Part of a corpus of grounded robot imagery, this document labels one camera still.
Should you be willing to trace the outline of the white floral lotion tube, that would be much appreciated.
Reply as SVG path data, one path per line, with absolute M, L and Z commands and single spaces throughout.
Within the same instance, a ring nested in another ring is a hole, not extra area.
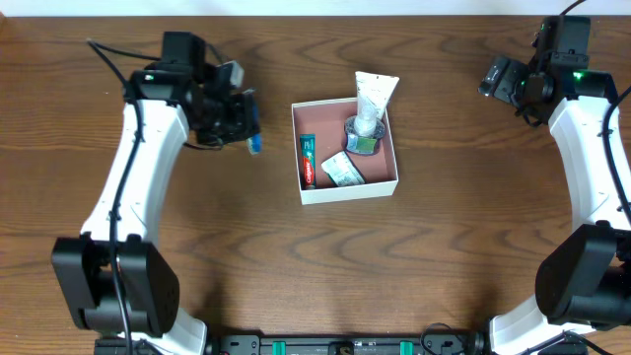
M 358 116 L 364 120 L 381 120 L 399 78 L 383 74 L 357 71 Z

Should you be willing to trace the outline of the clear blue soap pump bottle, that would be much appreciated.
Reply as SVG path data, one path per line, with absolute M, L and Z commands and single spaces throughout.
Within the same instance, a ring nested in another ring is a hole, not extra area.
M 377 153 L 385 136 L 384 111 L 370 103 L 358 103 L 357 113 L 344 123 L 345 150 L 349 153 L 371 156 Z

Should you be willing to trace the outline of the white box pink interior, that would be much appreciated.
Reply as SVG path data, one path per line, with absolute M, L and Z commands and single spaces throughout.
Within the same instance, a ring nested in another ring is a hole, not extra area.
M 355 98 L 323 100 L 292 104 L 295 164 L 298 190 L 304 205 L 339 202 L 393 195 L 399 181 L 396 157 L 390 133 L 388 115 L 383 116 L 386 133 L 378 144 L 377 153 L 363 156 L 350 153 L 349 160 L 359 171 L 364 183 L 354 186 L 337 186 L 321 168 L 321 164 L 342 152 L 347 144 L 344 130 L 346 119 L 357 111 Z M 300 137 L 315 137 L 315 188 L 305 186 Z

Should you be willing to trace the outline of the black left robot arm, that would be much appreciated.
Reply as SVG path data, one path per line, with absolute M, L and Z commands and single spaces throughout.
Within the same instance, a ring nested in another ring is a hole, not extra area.
M 104 189 L 80 233 L 58 239 L 51 264 L 74 324 L 99 334 L 99 354 L 208 354 L 207 324 L 179 303 L 159 251 L 170 177 L 183 148 L 261 151 L 258 109 L 236 61 L 209 63 L 213 46 L 167 32 L 159 56 L 122 77 L 123 126 Z

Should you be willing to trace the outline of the green white soap bar pack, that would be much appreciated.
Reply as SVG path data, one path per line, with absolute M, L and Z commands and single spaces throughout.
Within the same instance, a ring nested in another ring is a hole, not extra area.
M 321 163 L 321 168 L 337 187 L 365 184 L 364 178 L 344 151 Z

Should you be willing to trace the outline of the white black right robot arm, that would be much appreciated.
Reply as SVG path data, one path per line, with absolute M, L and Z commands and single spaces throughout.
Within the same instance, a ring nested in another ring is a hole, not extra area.
M 610 73 L 590 69 L 591 20 L 543 19 L 529 63 L 494 58 L 480 94 L 548 127 L 572 205 L 571 235 L 538 267 L 534 293 L 489 320 L 468 354 L 587 354 L 586 336 L 630 323 L 630 168 Z

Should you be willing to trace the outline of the green white toothbrush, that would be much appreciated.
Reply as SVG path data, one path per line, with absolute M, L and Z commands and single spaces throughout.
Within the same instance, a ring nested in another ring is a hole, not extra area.
M 260 134 L 254 134 L 246 140 L 247 148 L 252 155 L 262 151 L 262 139 Z

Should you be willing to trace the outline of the Colgate toothpaste tube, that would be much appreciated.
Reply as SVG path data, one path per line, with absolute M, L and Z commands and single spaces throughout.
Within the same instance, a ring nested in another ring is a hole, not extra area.
M 300 146 L 302 152 L 303 178 L 305 189 L 316 188 L 316 136 L 314 134 L 302 134 L 300 136 Z

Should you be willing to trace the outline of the blue disposable razor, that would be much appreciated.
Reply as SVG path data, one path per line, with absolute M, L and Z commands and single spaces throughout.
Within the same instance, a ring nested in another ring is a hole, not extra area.
M 259 109 L 254 94 L 250 95 L 251 100 L 251 119 L 252 119 L 252 138 L 260 134 Z

